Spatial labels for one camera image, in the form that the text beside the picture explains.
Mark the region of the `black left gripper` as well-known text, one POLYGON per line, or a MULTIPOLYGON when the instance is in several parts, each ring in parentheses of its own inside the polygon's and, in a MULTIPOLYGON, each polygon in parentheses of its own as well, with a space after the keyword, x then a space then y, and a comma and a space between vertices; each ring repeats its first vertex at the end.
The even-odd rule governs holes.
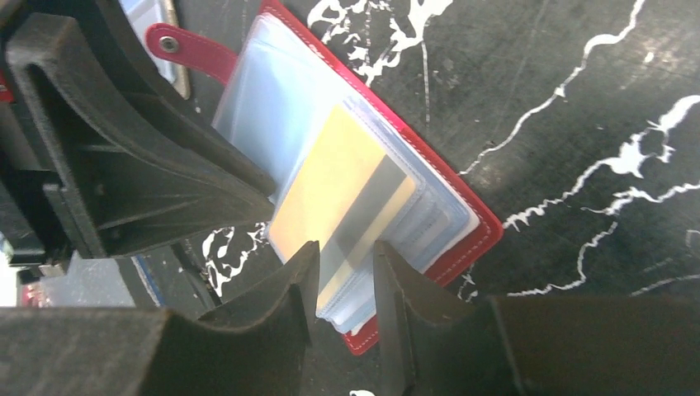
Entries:
POLYGON ((1 4, 1 229, 34 277, 272 216, 127 101, 104 64, 109 19, 107 1, 1 4))

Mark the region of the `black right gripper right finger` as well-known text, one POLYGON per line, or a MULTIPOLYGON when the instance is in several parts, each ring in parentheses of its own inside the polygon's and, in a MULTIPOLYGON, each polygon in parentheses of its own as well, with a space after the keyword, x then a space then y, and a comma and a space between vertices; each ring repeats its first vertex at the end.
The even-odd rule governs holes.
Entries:
POLYGON ((468 304, 374 247, 384 395, 696 395, 699 306, 669 297, 468 304))

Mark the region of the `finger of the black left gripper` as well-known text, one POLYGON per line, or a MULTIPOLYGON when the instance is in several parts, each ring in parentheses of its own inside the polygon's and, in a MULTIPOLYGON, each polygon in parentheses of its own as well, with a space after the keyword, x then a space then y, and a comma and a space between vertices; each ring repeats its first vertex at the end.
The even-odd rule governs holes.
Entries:
MULTIPOLYGON (((119 2, 94 4, 92 20, 102 29, 94 35, 100 41, 100 63, 139 114, 174 143, 212 161, 263 196, 271 195, 276 184, 270 176, 228 143, 160 76, 119 2)), ((179 41, 180 49, 164 54, 167 59, 213 78, 230 76, 234 55, 223 45, 165 24, 147 31, 149 38, 158 33, 171 33, 179 41)))

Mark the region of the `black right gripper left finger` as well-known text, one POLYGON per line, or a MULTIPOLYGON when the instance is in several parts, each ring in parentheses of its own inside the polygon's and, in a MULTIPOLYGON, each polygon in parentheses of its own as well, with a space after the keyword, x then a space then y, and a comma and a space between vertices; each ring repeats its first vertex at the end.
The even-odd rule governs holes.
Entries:
POLYGON ((170 309, 1 311, 4 395, 297 395, 320 249, 192 320, 170 309))

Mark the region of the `red card holder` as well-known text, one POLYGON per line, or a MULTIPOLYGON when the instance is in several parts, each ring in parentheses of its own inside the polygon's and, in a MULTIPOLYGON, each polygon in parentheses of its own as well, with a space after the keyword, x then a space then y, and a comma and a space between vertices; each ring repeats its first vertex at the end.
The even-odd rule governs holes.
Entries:
POLYGON ((143 38, 224 86, 212 125, 274 181, 266 237, 280 260, 319 244, 316 314, 352 354, 379 338, 376 241, 446 285, 501 239, 460 176, 280 2, 261 4, 239 53, 166 23, 143 38))

